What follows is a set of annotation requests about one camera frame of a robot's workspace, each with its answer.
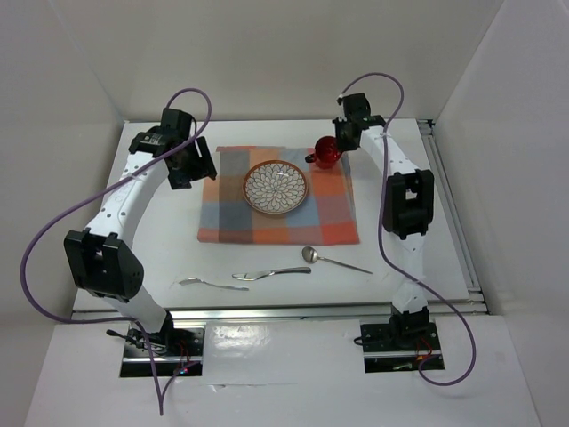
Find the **silver spoon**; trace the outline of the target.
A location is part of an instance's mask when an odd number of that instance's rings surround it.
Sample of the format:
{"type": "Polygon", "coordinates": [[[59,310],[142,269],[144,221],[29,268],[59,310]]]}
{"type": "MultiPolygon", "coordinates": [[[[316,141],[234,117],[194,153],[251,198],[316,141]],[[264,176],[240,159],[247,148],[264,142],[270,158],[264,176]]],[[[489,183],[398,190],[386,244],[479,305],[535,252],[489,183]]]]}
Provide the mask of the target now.
{"type": "Polygon", "coordinates": [[[322,262],[328,262],[330,264],[340,266],[342,268],[346,268],[349,270],[355,270],[355,271],[363,272],[363,273],[369,274],[369,275],[373,274],[372,271],[365,270],[365,269],[359,268],[357,266],[347,264],[345,262],[339,262],[339,261],[335,261],[335,260],[330,259],[330,258],[325,258],[323,256],[320,256],[317,253],[317,250],[312,246],[304,246],[301,249],[301,256],[302,256],[303,260],[307,263],[316,263],[316,262],[322,261],[322,262]]]}

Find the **silver knife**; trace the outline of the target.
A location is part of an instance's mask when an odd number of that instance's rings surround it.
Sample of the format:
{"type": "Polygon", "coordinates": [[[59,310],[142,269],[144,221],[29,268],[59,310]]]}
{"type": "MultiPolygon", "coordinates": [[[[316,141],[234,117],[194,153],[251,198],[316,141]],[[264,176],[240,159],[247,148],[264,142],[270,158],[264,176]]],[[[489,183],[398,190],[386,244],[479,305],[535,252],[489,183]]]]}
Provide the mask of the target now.
{"type": "Polygon", "coordinates": [[[311,273],[310,267],[295,267],[295,268],[246,272],[246,273],[235,273],[232,275],[232,278],[239,280],[239,281],[256,281],[256,280],[259,280],[262,278],[268,278],[268,277],[272,277],[275,275],[310,274],[310,273],[311,273]]]}

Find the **floral patterned plate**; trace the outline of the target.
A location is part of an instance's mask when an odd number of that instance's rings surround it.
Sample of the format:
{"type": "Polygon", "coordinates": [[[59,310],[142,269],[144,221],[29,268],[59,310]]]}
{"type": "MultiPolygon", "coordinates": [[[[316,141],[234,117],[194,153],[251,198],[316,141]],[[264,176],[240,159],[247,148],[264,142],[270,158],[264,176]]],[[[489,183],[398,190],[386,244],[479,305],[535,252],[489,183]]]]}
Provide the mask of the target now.
{"type": "Polygon", "coordinates": [[[251,168],[242,184],[247,204],[261,214],[287,214],[299,207],[309,192],[303,171],[289,162],[269,160],[251,168]]]}

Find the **aluminium frame rail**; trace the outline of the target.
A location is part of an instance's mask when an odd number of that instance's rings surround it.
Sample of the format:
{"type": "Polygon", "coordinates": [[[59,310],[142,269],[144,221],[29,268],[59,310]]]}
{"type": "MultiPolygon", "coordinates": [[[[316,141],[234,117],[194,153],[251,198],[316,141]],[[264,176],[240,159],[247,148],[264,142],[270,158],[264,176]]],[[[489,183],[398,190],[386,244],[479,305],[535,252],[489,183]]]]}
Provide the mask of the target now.
{"type": "MultiPolygon", "coordinates": [[[[436,177],[435,216],[423,251],[425,282],[464,310],[483,309],[456,207],[427,126],[413,119],[397,119],[389,130],[403,152],[416,165],[430,168],[436,177]]],[[[164,184],[144,213],[133,242],[132,250],[145,269],[145,288],[169,310],[389,304],[397,281],[388,258],[380,256],[383,248],[377,236],[381,173],[362,150],[350,153],[349,162],[360,242],[353,246],[321,246],[318,253],[372,271],[372,275],[319,261],[310,274],[275,275],[256,281],[233,279],[235,273],[300,266],[301,248],[201,243],[196,235],[202,184],[195,183],[185,190],[171,190],[164,184]],[[247,286],[249,291],[181,286],[179,282],[185,278],[247,286]]]]}

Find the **red enamel mug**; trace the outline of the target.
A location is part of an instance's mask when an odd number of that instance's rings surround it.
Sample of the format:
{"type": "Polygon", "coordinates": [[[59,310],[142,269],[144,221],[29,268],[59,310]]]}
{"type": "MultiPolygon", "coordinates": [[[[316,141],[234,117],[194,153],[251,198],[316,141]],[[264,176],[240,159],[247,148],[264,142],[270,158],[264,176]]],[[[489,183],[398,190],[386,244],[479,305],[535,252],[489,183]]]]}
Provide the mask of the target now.
{"type": "Polygon", "coordinates": [[[314,151],[305,157],[305,162],[326,170],[333,168],[340,158],[341,152],[338,149],[336,138],[323,136],[317,140],[314,151]]]}

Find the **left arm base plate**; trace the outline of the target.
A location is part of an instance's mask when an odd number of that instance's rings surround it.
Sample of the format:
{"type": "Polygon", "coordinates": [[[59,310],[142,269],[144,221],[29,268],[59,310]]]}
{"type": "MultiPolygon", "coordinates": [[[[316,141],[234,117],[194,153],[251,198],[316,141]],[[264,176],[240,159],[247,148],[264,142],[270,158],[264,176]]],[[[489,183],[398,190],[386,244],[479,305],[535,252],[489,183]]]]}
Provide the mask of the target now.
{"type": "MultiPolygon", "coordinates": [[[[121,378],[147,378],[152,376],[150,356],[139,330],[129,328],[127,333],[112,329],[108,336],[121,339],[124,344],[119,376],[121,378]]],[[[198,377],[203,373],[205,328],[203,326],[185,329],[181,339],[172,347],[151,345],[158,377],[169,377],[174,373],[182,377],[198,377]]]]}

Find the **silver fork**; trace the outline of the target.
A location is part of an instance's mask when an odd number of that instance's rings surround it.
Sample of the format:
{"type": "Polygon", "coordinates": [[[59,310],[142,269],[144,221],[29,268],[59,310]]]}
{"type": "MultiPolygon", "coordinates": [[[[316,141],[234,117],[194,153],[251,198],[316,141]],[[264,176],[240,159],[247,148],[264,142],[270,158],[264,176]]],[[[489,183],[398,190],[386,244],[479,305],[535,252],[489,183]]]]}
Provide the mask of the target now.
{"type": "Polygon", "coordinates": [[[204,285],[209,286],[217,289],[222,290],[229,290],[229,291],[237,291],[237,292],[248,292],[249,288],[247,286],[225,286],[225,285],[217,285],[200,278],[185,278],[179,282],[181,286],[189,286],[189,285],[204,285]]]}

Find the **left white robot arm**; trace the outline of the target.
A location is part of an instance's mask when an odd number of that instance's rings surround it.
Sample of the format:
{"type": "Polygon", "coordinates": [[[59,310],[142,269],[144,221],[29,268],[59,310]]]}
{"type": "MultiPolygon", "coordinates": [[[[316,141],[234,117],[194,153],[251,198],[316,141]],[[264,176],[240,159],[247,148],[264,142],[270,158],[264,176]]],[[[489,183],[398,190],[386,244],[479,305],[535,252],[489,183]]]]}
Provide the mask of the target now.
{"type": "Polygon", "coordinates": [[[83,230],[71,230],[64,249],[76,286],[140,322],[138,337],[156,355],[189,338],[173,325],[171,313],[143,286],[144,268],[132,251],[136,229],[156,190],[167,181],[173,190],[215,179],[217,171],[205,138],[190,140],[196,120],[186,112],[164,109],[159,125],[131,142],[123,177],[127,183],[107,201],[83,230]]]}

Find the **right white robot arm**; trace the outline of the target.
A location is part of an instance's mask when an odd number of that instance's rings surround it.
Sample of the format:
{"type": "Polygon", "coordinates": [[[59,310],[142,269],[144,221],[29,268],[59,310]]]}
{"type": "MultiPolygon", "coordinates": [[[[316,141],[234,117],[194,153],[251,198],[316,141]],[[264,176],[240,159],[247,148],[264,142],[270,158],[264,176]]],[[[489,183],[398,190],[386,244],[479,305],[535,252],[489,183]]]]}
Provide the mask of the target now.
{"type": "Polygon", "coordinates": [[[425,237],[434,217],[434,175],[403,152],[385,129],[386,120],[372,114],[363,93],[341,95],[337,102],[342,108],[342,115],[333,120],[338,151],[362,149],[384,179],[378,234],[397,277],[388,329],[363,336],[361,343],[411,350],[429,327],[428,302],[420,282],[425,237]]]}

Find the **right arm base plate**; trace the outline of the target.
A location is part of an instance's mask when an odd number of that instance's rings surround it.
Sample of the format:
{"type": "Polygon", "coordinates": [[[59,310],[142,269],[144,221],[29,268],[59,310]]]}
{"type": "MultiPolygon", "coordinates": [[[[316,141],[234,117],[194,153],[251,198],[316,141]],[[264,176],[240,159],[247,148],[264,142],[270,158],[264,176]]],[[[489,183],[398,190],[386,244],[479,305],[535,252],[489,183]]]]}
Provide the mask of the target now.
{"type": "Polygon", "coordinates": [[[433,322],[423,333],[397,339],[391,336],[387,324],[363,324],[353,343],[362,349],[367,374],[417,371],[421,362],[425,362],[426,371],[445,369],[433,322]]]}

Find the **checkered orange grey cloth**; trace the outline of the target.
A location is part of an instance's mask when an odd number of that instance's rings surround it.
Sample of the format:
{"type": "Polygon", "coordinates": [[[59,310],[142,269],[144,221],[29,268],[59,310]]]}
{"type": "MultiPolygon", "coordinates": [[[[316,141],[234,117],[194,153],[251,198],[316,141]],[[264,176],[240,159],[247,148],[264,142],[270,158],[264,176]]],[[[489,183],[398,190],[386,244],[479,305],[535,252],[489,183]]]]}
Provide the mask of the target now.
{"type": "Polygon", "coordinates": [[[197,240],[261,245],[358,244],[349,160],[343,157],[333,168],[324,170],[305,162],[312,152],[309,148],[278,146],[218,147],[213,158],[219,162],[219,174],[216,180],[204,182],[197,240]],[[261,213],[244,197],[246,174],[272,160],[296,165],[307,180],[307,196],[288,213],[261,213]]]}

